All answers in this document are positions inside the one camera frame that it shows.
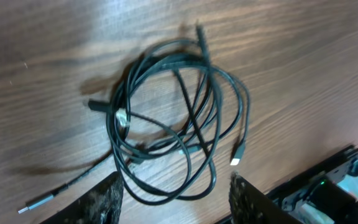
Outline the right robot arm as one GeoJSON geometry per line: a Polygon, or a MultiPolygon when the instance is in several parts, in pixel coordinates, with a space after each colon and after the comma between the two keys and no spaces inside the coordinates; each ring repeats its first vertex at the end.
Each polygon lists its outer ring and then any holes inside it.
{"type": "Polygon", "coordinates": [[[267,197],[284,212],[309,204],[335,223],[358,223],[358,199],[338,186],[358,177],[358,147],[350,144],[271,190],[267,197]]]}

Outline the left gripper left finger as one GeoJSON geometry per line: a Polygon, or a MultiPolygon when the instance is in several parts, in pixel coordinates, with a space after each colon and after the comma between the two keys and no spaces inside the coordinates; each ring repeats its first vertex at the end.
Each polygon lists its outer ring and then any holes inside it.
{"type": "Polygon", "coordinates": [[[41,224],[118,224],[123,193],[122,175],[113,172],[41,224]]]}

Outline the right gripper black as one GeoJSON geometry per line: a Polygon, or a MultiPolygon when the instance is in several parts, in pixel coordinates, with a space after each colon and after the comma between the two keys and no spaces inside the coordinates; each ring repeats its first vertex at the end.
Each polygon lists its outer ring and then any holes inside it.
{"type": "Polygon", "coordinates": [[[293,212],[310,198],[315,187],[337,184],[358,176],[358,147],[349,145],[296,177],[271,190],[267,197],[285,212],[293,212]]]}

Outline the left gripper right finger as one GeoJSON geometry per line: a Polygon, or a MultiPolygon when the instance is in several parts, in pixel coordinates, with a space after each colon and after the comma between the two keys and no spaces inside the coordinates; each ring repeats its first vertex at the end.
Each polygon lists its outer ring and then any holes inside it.
{"type": "Polygon", "coordinates": [[[237,172],[231,174],[229,204],[233,224],[301,224],[237,172]]]}

